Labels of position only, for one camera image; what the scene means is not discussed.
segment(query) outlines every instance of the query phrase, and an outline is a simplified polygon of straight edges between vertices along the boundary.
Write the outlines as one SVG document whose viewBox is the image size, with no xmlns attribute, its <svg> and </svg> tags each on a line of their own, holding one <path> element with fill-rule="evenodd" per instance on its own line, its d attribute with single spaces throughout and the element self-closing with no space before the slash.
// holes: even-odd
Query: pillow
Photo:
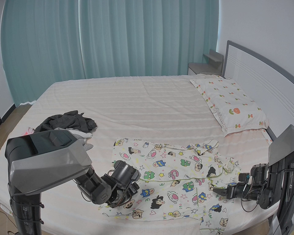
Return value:
<svg viewBox="0 0 294 235">
<path fill-rule="evenodd" d="M 268 127 L 265 113 L 234 80 L 212 77 L 191 79 L 190 82 L 210 107 L 224 137 L 242 130 Z"/>
</svg>

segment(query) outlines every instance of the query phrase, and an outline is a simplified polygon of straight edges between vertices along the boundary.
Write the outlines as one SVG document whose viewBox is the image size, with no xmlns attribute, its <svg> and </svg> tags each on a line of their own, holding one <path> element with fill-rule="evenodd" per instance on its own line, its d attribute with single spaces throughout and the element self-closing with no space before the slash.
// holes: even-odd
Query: bed sheet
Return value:
<svg viewBox="0 0 294 235">
<path fill-rule="evenodd" d="M 10 133 L 23 134 L 26 127 L 36 127 L 48 116 L 78 110 L 98 125 L 88 143 L 87 153 L 99 175 L 111 169 L 113 143 L 119 138 L 143 139 L 171 145 L 219 141 L 223 156 L 239 159 L 243 172 L 268 160 L 268 143 L 260 130 L 246 130 L 223 137 L 218 124 L 190 79 L 194 76 L 115 77 L 70 80 L 50 86 L 33 104 Z M 5 148 L 0 150 L 0 203 L 9 208 L 7 161 Z M 103 216 L 98 206 L 81 197 L 73 181 L 42 193 L 42 229 L 52 234 L 200 234 L 194 219 L 168 221 L 129 221 Z M 249 210 L 255 205 L 247 203 Z M 257 207 L 253 212 L 234 203 L 233 222 L 225 234 L 246 229 L 271 216 L 278 205 L 268 210 Z"/>
</svg>

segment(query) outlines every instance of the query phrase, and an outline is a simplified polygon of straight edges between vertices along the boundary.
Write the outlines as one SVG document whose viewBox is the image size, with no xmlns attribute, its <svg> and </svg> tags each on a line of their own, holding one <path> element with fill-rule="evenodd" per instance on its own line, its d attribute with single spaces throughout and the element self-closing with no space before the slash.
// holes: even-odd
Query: black baseboard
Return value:
<svg viewBox="0 0 294 235">
<path fill-rule="evenodd" d="M 0 117 L 0 124 L 4 123 L 5 120 L 8 118 L 8 116 L 12 113 L 12 111 L 15 109 L 15 104 L 13 104 L 10 109 L 3 115 L 3 117 Z"/>
</svg>

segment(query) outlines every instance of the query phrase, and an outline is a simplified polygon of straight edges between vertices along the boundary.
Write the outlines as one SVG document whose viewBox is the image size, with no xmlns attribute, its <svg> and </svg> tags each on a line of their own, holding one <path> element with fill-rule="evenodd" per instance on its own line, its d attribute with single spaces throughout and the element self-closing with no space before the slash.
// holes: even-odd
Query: curtain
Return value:
<svg viewBox="0 0 294 235">
<path fill-rule="evenodd" d="M 6 0 L 1 48 L 18 105 L 59 81 L 187 74 L 217 34 L 218 0 Z"/>
</svg>

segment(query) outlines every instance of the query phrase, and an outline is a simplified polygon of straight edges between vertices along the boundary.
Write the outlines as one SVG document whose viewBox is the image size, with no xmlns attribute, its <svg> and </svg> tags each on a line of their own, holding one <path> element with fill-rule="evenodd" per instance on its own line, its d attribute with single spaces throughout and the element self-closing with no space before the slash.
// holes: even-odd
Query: white headboard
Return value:
<svg viewBox="0 0 294 235">
<path fill-rule="evenodd" d="M 235 80 L 265 112 L 273 140 L 294 125 L 294 76 L 279 65 L 228 41 L 222 76 Z"/>
</svg>

